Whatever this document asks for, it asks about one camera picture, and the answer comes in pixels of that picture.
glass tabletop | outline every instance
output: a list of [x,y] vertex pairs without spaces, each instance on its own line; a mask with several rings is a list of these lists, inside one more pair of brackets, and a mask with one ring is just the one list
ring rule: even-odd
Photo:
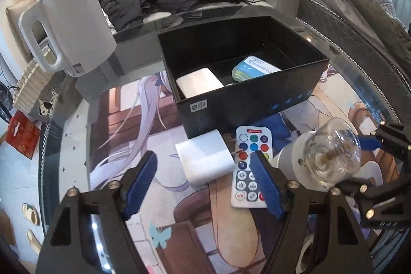
[[[127,222],[149,272],[190,273],[187,264],[192,263],[202,264],[204,273],[260,272],[282,223],[273,224],[266,209],[232,208],[232,175],[208,186],[190,186],[174,146],[187,137],[158,39],[159,34],[190,25],[258,16],[279,21],[330,60],[308,100],[254,124],[271,130],[274,156],[331,117],[344,119],[365,135],[380,121],[399,121],[354,59],[312,27],[273,8],[232,6],[146,23],[117,33],[117,48],[107,61],[77,79],[65,76],[56,89],[58,100],[42,139],[40,198],[45,231],[68,189],[86,192],[121,179],[145,151],[152,150],[158,157],[156,176],[140,212]],[[223,136],[227,142],[234,137],[235,129]],[[382,182],[398,177],[399,162],[391,155],[363,152],[362,163],[369,161],[378,163]],[[101,265],[110,272],[98,217],[93,222]],[[380,231],[363,233],[371,247]],[[308,222],[305,245],[311,236]],[[184,258],[183,264],[173,261],[176,258]],[[299,266],[302,272],[303,262]]]

white remote control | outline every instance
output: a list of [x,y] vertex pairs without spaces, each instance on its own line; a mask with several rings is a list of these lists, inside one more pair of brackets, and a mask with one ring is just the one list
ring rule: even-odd
[[237,208],[266,208],[266,202],[260,192],[255,177],[250,169],[250,156],[255,151],[262,151],[267,160],[273,158],[271,131],[266,127],[240,126],[236,130],[236,168],[231,186],[231,205]]

electric kettle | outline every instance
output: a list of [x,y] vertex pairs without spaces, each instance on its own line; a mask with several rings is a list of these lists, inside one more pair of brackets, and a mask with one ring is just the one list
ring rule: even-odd
[[[32,32],[36,21],[42,23],[56,55],[53,64]],[[98,0],[37,0],[22,13],[18,26],[43,71],[65,70],[72,77],[95,69],[117,45]]]

blue and white package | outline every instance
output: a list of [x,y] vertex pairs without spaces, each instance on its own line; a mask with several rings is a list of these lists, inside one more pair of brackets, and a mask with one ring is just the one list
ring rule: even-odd
[[281,71],[281,69],[258,57],[248,56],[233,69],[231,75],[236,82],[243,82],[244,80],[261,77],[277,71]]

screw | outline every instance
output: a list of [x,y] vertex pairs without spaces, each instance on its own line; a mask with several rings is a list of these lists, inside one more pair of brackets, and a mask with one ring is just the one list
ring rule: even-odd
[[67,195],[68,195],[69,197],[72,197],[72,196],[75,196],[75,195],[77,194],[77,192],[78,192],[77,188],[73,187],[73,188],[70,188],[70,189],[67,191]]
[[331,194],[333,194],[334,196],[338,196],[341,194],[341,191],[338,188],[334,187],[331,188]]
[[120,187],[120,182],[118,182],[117,180],[110,181],[110,182],[108,183],[108,188],[109,188],[109,189],[117,189],[117,188],[119,188],[119,187]]
[[366,217],[367,219],[371,219],[371,218],[374,216],[374,214],[375,214],[374,209],[370,209],[370,210],[365,214],[365,217]]
[[300,187],[300,183],[298,181],[295,181],[295,180],[290,180],[288,182],[288,187],[291,188],[291,189],[297,189],[297,188]]
[[368,188],[367,185],[362,185],[362,186],[360,187],[360,192],[361,192],[361,193],[365,193],[365,192],[367,191],[367,188]]

